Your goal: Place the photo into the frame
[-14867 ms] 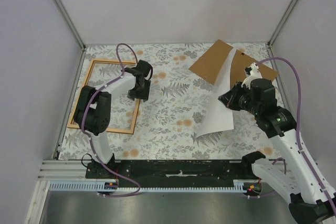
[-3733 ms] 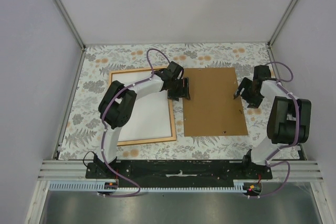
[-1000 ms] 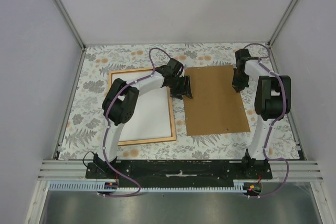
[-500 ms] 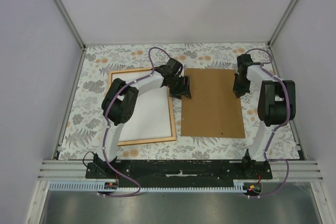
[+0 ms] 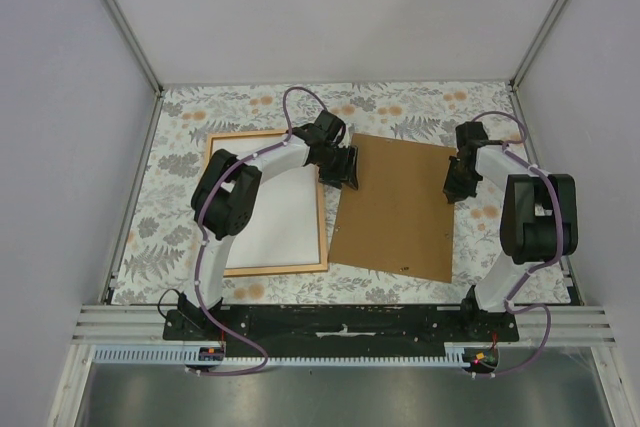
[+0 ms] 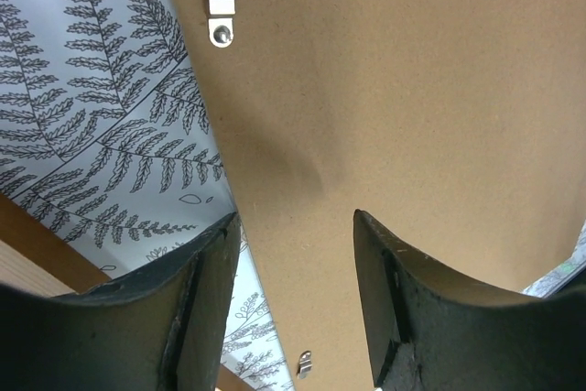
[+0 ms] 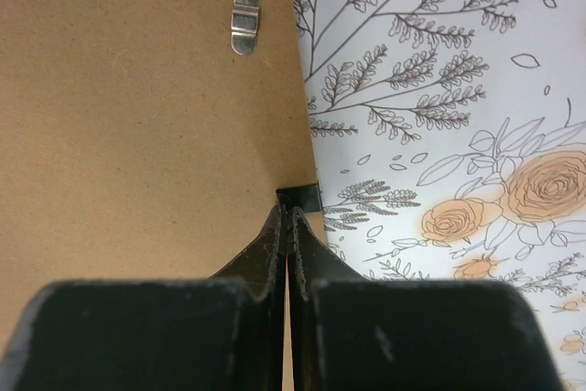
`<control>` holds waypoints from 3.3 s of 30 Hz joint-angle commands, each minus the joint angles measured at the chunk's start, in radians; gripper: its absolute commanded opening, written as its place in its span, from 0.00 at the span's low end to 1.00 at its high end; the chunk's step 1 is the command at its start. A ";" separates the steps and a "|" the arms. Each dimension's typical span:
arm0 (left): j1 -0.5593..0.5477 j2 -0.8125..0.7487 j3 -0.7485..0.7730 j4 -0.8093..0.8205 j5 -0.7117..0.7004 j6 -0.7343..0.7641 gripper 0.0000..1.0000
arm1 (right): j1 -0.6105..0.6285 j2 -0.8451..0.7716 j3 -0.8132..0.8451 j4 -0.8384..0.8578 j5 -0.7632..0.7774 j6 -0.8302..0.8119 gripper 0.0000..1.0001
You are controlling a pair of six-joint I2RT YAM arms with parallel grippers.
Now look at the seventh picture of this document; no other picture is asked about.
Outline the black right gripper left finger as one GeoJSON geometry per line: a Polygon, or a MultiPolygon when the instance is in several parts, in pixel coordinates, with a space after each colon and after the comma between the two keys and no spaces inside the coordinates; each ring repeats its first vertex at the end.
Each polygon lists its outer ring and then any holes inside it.
{"type": "Polygon", "coordinates": [[[24,308],[4,390],[278,390],[287,214],[199,279],[71,279],[24,308]]]}

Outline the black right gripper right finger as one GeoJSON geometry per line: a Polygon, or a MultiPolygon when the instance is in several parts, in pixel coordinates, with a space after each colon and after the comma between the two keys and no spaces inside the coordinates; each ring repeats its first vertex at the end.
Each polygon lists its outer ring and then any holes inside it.
{"type": "Polygon", "coordinates": [[[533,311],[495,281],[369,280],[290,213],[297,390],[560,390],[533,311]]]}

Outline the brown frame backing board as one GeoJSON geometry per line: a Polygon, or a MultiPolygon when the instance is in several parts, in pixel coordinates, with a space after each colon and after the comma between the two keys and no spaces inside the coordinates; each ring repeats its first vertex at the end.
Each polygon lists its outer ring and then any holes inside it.
{"type": "Polygon", "coordinates": [[[312,183],[291,0],[1,0],[1,291],[199,277],[312,183]]]}

